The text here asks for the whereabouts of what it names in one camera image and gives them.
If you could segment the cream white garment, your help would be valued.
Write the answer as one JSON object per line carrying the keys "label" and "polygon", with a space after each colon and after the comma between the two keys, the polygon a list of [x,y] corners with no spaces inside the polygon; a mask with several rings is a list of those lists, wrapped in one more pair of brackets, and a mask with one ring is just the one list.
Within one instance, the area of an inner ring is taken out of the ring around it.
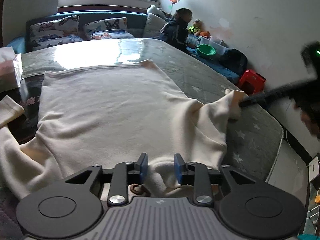
{"label": "cream white garment", "polygon": [[17,198],[90,165],[112,168],[148,155],[145,187],[154,197],[183,197],[174,154],[217,169],[229,119],[240,117],[244,92],[212,103],[187,97],[151,60],[45,72],[35,137],[19,144],[8,123],[24,110],[1,100],[1,180]]}

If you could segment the red plastic stool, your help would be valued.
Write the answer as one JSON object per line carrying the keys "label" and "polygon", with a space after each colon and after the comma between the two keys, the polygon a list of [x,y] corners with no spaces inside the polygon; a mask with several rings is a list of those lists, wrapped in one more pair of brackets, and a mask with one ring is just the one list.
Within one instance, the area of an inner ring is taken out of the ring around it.
{"label": "red plastic stool", "polygon": [[260,93],[264,90],[266,79],[252,69],[247,69],[239,80],[238,87],[247,95]]}

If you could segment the black bag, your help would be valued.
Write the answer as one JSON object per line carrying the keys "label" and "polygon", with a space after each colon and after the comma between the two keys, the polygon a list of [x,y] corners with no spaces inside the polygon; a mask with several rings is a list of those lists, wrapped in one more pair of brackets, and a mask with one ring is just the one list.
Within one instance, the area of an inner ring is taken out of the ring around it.
{"label": "black bag", "polygon": [[219,63],[235,74],[242,76],[247,70],[248,59],[241,51],[230,49],[220,56]]}

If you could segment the clear plastic storage box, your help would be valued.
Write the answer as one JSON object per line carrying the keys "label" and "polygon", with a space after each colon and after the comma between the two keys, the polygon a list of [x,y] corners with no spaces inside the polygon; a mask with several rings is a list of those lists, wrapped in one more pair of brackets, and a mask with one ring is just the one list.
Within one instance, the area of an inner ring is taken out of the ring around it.
{"label": "clear plastic storage box", "polygon": [[208,39],[208,38],[201,36],[197,39],[197,41],[199,42],[199,44],[206,44],[206,45],[210,45],[211,47],[213,47],[216,51],[217,56],[222,56],[225,54],[226,51],[229,50],[227,44],[225,44],[225,42],[223,40],[220,40],[218,38]]}

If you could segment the green plastic bowl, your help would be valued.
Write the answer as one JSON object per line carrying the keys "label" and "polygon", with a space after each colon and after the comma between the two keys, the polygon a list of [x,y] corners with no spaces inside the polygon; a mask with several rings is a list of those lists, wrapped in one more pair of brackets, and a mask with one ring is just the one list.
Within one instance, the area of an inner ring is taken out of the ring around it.
{"label": "green plastic bowl", "polygon": [[208,44],[199,44],[197,46],[197,53],[205,59],[211,59],[216,56],[216,50]]}

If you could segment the child in dark jacket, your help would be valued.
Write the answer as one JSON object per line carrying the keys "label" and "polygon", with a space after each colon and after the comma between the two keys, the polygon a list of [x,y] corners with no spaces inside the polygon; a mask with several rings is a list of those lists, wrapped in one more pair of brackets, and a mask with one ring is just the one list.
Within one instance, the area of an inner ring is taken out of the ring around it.
{"label": "child in dark jacket", "polygon": [[192,16],[193,13],[188,8],[176,10],[171,20],[161,29],[159,39],[184,53],[188,53],[186,40],[189,35],[188,24]]}

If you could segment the grey cushion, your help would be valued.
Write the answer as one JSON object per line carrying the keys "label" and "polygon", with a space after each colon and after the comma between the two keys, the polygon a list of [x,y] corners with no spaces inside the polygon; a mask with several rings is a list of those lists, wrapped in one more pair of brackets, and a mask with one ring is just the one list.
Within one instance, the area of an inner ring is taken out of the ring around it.
{"label": "grey cushion", "polygon": [[155,38],[160,35],[161,29],[167,24],[167,21],[154,14],[148,14],[143,38]]}

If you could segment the right butterfly pillow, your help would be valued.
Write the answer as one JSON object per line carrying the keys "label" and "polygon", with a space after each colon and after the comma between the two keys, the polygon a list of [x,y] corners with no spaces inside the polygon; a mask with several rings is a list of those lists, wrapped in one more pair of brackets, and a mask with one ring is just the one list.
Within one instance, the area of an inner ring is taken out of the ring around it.
{"label": "right butterfly pillow", "polygon": [[135,38],[127,31],[127,18],[109,18],[87,23],[83,31],[89,40]]}

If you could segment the butterfly pillow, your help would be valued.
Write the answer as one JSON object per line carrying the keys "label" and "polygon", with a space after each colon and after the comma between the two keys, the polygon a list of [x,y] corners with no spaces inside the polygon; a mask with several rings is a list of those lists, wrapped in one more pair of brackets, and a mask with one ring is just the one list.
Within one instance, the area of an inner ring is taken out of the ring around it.
{"label": "butterfly pillow", "polygon": [[109,18],[87,23],[83,31],[89,40],[135,38],[127,31],[127,18]]}
{"label": "butterfly pillow", "polygon": [[28,51],[81,42],[79,16],[72,15],[58,20],[33,24],[29,27]]}

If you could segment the blue sofa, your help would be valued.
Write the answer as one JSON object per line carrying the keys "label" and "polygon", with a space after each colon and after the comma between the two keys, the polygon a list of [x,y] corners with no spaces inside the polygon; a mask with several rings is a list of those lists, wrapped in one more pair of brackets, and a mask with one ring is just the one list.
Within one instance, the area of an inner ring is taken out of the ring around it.
{"label": "blue sofa", "polygon": [[235,80],[159,39],[144,38],[146,14],[76,12],[27,22],[25,35],[9,47],[22,64],[21,80],[67,71],[103,69],[95,82],[123,88],[151,77],[157,66],[180,88],[234,89]]}

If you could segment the left butterfly pillow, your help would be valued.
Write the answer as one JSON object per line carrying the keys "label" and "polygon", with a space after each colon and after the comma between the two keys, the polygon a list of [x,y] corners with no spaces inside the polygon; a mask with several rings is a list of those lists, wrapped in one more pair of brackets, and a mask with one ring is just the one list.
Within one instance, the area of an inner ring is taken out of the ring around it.
{"label": "left butterfly pillow", "polygon": [[29,27],[28,51],[81,42],[79,16],[72,15],[58,20],[33,24]]}

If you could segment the pink white tissue box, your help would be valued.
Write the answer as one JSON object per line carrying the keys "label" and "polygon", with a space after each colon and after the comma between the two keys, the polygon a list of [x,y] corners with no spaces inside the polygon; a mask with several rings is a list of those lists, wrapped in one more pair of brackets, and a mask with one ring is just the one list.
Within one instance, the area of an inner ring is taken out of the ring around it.
{"label": "pink white tissue box", "polygon": [[0,92],[20,87],[23,74],[21,54],[15,54],[12,47],[1,48]]}

